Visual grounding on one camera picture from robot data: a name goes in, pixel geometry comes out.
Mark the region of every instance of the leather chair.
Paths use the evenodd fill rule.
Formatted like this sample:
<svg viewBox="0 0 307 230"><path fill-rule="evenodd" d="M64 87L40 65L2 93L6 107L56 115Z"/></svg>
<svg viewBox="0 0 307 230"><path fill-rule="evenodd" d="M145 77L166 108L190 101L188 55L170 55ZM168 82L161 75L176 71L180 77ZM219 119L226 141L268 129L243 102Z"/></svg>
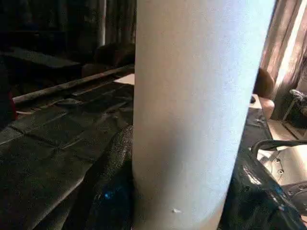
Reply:
<svg viewBox="0 0 307 230"><path fill-rule="evenodd" d="M268 73L268 71L259 68L253 93L259 96L259 100L266 119L270 119L275 108L275 104L271 100L274 86L274 79Z"/></svg>

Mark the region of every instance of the floor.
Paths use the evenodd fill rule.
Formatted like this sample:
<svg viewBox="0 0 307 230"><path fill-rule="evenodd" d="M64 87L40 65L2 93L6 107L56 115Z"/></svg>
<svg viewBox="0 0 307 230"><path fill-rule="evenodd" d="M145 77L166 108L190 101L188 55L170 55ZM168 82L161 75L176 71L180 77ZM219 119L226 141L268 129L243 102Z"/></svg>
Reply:
<svg viewBox="0 0 307 230"><path fill-rule="evenodd" d="M280 121L268 120L268 125L274 140L296 140Z"/></svg>

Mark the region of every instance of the black plastic bag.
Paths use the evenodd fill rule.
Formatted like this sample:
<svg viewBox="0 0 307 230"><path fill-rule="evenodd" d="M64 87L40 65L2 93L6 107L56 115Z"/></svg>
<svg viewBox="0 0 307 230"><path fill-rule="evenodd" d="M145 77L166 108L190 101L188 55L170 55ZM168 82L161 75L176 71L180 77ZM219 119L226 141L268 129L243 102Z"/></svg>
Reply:
<svg viewBox="0 0 307 230"><path fill-rule="evenodd" d="M240 150L220 221L223 230L298 230L305 225L276 181L249 150Z"/></svg>
<svg viewBox="0 0 307 230"><path fill-rule="evenodd" d="M120 131L87 172L65 230L130 230L132 127ZM281 187L249 150L240 150L220 230L300 230L305 226Z"/></svg>
<svg viewBox="0 0 307 230"><path fill-rule="evenodd" d="M132 127L118 132L86 173L64 230L130 230Z"/></svg>

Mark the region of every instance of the black tablecloth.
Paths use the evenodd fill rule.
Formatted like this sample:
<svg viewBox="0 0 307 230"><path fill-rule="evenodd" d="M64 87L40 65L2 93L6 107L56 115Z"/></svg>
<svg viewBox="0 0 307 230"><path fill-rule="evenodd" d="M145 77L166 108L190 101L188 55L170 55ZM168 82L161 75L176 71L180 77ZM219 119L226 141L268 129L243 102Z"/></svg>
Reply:
<svg viewBox="0 0 307 230"><path fill-rule="evenodd" d="M61 229L85 172L133 121L131 85L111 83L17 120L0 133L0 229ZM250 109L241 148L272 138Z"/></svg>

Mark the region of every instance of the white cylinder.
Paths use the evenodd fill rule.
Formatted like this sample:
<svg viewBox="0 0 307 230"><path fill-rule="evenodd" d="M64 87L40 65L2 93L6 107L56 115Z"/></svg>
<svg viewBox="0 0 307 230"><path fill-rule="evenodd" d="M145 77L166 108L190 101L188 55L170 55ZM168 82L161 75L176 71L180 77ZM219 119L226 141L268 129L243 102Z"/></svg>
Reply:
<svg viewBox="0 0 307 230"><path fill-rule="evenodd" d="M139 0L134 230L213 230L273 0Z"/></svg>

